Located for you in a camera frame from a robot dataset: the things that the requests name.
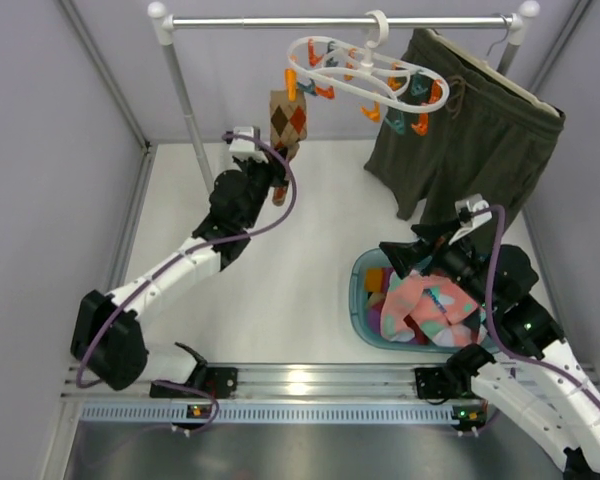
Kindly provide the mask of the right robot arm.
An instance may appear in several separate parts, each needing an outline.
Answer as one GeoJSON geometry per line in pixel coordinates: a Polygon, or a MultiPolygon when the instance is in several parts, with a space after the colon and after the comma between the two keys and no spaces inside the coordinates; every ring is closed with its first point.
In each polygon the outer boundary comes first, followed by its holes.
{"type": "Polygon", "coordinates": [[[463,222],[413,226],[411,243],[379,247],[399,278],[426,270],[476,301],[486,315],[498,350],[517,361],[544,396],[538,398],[479,345],[454,353],[442,371],[456,392],[471,392],[493,404],[549,456],[566,479],[600,479],[600,391],[590,380],[564,331],[531,295],[538,276],[528,256],[502,243],[505,221],[496,223],[492,251],[478,254],[463,222]]]}

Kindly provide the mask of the white clip sock hanger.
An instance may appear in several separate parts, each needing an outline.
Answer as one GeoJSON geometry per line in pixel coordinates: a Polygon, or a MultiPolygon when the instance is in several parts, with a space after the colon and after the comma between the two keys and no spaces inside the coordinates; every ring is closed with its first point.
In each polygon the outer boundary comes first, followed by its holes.
{"type": "Polygon", "coordinates": [[[425,136],[430,115],[449,100],[450,85],[429,68],[380,54],[389,37],[388,18],[380,10],[366,16],[373,28],[362,46],[329,36],[293,41],[286,53],[288,71],[308,82],[295,87],[327,99],[337,90],[346,92],[367,102],[360,112],[370,121],[384,123],[399,135],[411,130],[425,136]]]}

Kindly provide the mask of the maroon purple sock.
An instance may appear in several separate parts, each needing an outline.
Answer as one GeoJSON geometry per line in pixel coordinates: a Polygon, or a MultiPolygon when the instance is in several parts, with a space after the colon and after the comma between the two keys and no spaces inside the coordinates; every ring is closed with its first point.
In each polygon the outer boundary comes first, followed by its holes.
{"type": "Polygon", "coordinates": [[[386,295],[383,293],[372,293],[365,304],[367,325],[374,335],[381,337],[381,316],[386,295]]]}
{"type": "Polygon", "coordinates": [[[364,276],[364,289],[368,293],[386,293],[389,290],[391,276],[394,273],[392,267],[369,268],[364,276]]]}

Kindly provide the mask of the pink patterned sock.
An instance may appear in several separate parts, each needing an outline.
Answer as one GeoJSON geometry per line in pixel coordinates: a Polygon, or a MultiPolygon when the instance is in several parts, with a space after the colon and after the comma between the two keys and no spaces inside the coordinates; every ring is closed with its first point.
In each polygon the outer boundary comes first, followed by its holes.
{"type": "Polygon", "coordinates": [[[430,344],[438,347],[465,347],[470,344],[481,344],[487,337],[484,325],[486,315],[482,310],[474,311],[457,323],[450,323],[444,316],[433,319],[415,320],[408,316],[410,327],[421,334],[430,344]]]}
{"type": "Polygon", "coordinates": [[[483,308],[446,277],[413,272],[400,279],[393,273],[382,309],[382,337],[402,343],[427,341],[410,327],[408,316],[415,320],[444,316],[450,323],[457,323],[479,310],[483,308]]]}

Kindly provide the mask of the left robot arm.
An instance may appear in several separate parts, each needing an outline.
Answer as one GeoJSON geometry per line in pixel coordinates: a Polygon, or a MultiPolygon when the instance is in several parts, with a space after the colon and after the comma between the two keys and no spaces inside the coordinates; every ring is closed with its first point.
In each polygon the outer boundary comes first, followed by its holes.
{"type": "Polygon", "coordinates": [[[153,345],[146,333],[168,306],[234,263],[253,237],[277,227],[255,223],[270,189],[295,179],[287,153],[265,147],[264,160],[236,158],[236,168],[216,178],[208,214],[176,251],[121,287],[83,297],[70,346],[79,363],[77,387],[122,391],[149,381],[190,393],[203,385],[201,354],[181,342],[153,345]]]}

